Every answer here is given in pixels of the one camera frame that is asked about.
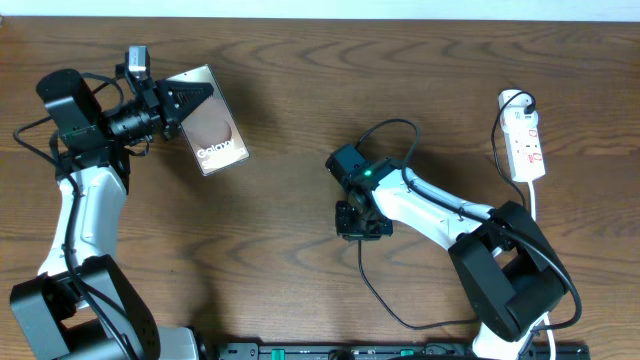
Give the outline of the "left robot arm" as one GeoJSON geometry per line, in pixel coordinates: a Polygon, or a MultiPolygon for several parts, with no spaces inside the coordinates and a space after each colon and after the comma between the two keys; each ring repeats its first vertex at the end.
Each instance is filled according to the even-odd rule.
{"type": "Polygon", "coordinates": [[[212,70],[200,66],[154,80],[146,66],[119,64],[101,85],[126,81],[131,100],[106,110],[88,75],[55,71],[37,85],[56,125],[47,162],[62,196],[51,249],[37,276],[15,285],[10,308],[39,359],[212,359],[192,327],[158,325],[115,256],[130,160],[155,136],[171,139],[218,94],[212,70]]]}

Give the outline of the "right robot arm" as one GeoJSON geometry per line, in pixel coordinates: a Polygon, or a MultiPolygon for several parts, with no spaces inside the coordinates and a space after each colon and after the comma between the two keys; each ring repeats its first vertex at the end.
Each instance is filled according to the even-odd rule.
{"type": "Polygon", "coordinates": [[[399,160],[372,163],[356,147],[334,151],[326,168],[346,193],[335,226],[347,241],[379,240],[396,222],[449,254],[481,323],[474,355],[517,359],[544,318],[573,291],[566,269],[520,204],[498,208],[462,200],[420,179],[399,160]]]}

